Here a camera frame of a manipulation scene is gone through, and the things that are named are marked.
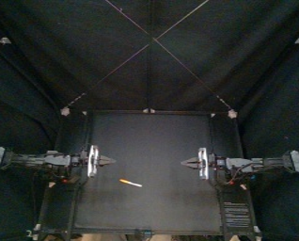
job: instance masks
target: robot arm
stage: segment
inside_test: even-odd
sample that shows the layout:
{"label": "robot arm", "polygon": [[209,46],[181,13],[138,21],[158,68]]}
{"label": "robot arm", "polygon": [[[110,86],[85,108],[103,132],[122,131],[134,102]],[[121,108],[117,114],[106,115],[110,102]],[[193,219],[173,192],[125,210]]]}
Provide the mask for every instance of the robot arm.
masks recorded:
{"label": "robot arm", "polygon": [[0,147],[0,169],[22,167],[45,170],[50,174],[50,179],[71,179],[73,169],[86,166],[87,176],[95,177],[97,168],[114,163],[114,159],[99,155],[95,145],[90,154],[85,150],[79,154],[63,154],[58,151],[47,151],[46,154],[17,154]]}
{"label": "robot arm", "polygon": [[229,185],[238,179],[245,179],[250,174],[269,170],[285,169],[290,173],[299,173],[299,152],[286,152],[282,157],[277,158],[244,159],[225,158],[216,154],[208,155],[206,148],[200,148],[200,158],[192,158],[182,164],[198,169],[204,180],[216,178],[220,184]]}

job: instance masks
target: orange object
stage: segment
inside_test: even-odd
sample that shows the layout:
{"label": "orange object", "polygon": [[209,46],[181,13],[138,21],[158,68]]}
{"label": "orange object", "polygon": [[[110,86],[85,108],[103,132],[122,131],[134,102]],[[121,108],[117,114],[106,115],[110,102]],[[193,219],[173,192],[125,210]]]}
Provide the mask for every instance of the orange object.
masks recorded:
{"label": "orange object", "polygon": [[119,179],[119,181],[121,181],[122,183],[129,184],[129,185],[134,185],[134,186],[138,186],[138,187],[143,187],[143,185],[135,184],[135,183],[133,183],[133,182],[130,182],[130,181],[127,181],[127,180],[125,180],[125,179]]}

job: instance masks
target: black fabric ceiling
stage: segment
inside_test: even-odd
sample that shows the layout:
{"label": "black fabric ceiling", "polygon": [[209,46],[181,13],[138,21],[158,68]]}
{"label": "black fabric ceiling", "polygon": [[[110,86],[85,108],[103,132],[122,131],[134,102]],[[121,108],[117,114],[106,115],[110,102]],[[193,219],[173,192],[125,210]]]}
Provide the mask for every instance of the black fabric ceiling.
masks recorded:
{"label": "black fabric ceiling", "polygon": [[299,0],[0,1],[0,34],[59,108],[224,112],[294,45]]}

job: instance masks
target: wire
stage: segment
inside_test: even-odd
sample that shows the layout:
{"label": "wire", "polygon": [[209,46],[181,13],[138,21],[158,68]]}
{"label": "wire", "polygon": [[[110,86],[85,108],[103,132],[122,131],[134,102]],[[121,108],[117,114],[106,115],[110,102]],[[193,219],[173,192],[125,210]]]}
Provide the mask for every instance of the wire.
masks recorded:
{"label": "wire", "polygon": [[164,50],[170,54],[172,57],[176,58],[176,60],[181,63],[181,65],[188,69],[188,71],[193,74],[193,76],[197,78],[197,80],[204,84],[205,88],[216,95],[216,97],[220,99],[220,101],[226,105],[229,109],[233,109],[230,104],[225,101],[225,99],[220,96],[220,94],[214,91],[214,89],[205,83],[202,78],[190,70],[190,68],[182,63],[182,61],[178,59],[178,57],[169,51],[169,49],[164,46],[164,44],[158,41],[158,39],[154,39],[155,42],[160,44],[160,46],[164,48]]}
{"label": "wire", "polygon": [[234,182],[236,177],[237,177],[240,171],[241,171],[242,169],[245,169],[246,167],[252,166],[253,164],[254,164],[254,163],[249,163],[249,164],[244,165],[244,166],[237,170],[237,172],[236,172],[236,174],[234,174],[234,176],[233,176],[233,179],[232,179],[228,183],[225,183],[225,184],[226,184],[226,185],[230,185],[230,183]]}
{"label": "wire", "polygon": [[165,36],[165,34],[166,34],[181,22],[184,22],[184,20],[188,19],[188,18],[194,14],[194,12],[196,12],[197,10],[200,10],[200,8],[202,8],[202,6],[204,6],[209,1],[210,1],[210,0],[206,0],[204,3],[201,3],[200,6],[198,6],[189,14],[186,14],[186,16],[185,16],[181,20],[178,20],[178,22],[157,37],[157,39],[160,40],[160,39]]}
{"label": "wire", "polygon": [[[233,107],[230,106],[230,104],[225,101],[225,99],[220,96],[220,94],[213,90],[213,88],[206,84],[206,82],[202,80],[202,78],[189,69],[189,67],[182,63],[182,61],[177,58],[177,56],[168,50],[168,48],[162,45],[162,43],[160,42],[160,39],[172,31],[172,29],[180,25],[185,19],[188,19],[194,13],[196,11],[198,11],[205,4],[209,2],[210,0],[206,0],[205,2],[202,2],[197,8],[186,14],[186,16],[177,21],[177,23],[157,37],[153,38],[153,41],[157,42],[160,44],[160,46],[164,48],[164,50],[172,55],[172,57],[174,57],[177,59],[177,61],[181,63],[181,65],[188,69],[188,71],[193,74],[193,76],[198,79],[198,81],[204,84],[205,88],[216,95],[216,97],[220,99],[220,101],[226,105],[226,107],[229,109],[233,109]],[[150,33],[143,29],[143,27],[133,20],[133,18],[123,12],[122,8],[118,8],[115,6],[115,4],[110,1],[106,0],[106,2],[115,8],[115,10],[125,16],[125,18],[141,29],[141,31],[150,36]],[[103,82],[125,65],[126,63],[150,46],[151,43],[149,43],[141,50],[137,51],[137,53],[97,82],[97,84],[93,86],[93,88],[90,89],[90,91],[93,89],[95,89],[95,87],[98,86],[98,84],[101,82]],[[78,102],[78,100],[87,95],[86,92],[83,92],[69,104],[66,107],[71,106],[73,104],[75,104]]]}
{"label": "wire", "polygon": [[34,189],[34,180],[35,180],[35,175],[38,171],[33,175],[33,206],[34,206],[34,225],[37,224],[37,201],[35,201],[35,189]]}

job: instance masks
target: black fabric wall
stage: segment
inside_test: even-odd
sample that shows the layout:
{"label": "black fabric wall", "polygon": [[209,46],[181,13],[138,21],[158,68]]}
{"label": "black fabric wall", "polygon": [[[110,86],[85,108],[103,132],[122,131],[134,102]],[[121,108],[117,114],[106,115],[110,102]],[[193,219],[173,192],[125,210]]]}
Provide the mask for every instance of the black fabric wall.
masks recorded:
{"label": "black fabric wall", "polygon": [[[276,157],[289,150],[299,151],[298,45],[288,51],[264,81],[254,104],[244,109],[248,157]],[[299,240],[299,176],[261,176],[254,187],[254,202],[268,240]]]}
{"label": "black fabric wall", "polygon": [[[54,148],[59,117],[47,92],[22,53],[0,45],[0,146],[13,147],[17,153],[45,153]],[[0,171],[0,240],[33,228],[42,185],[27,170]]]}

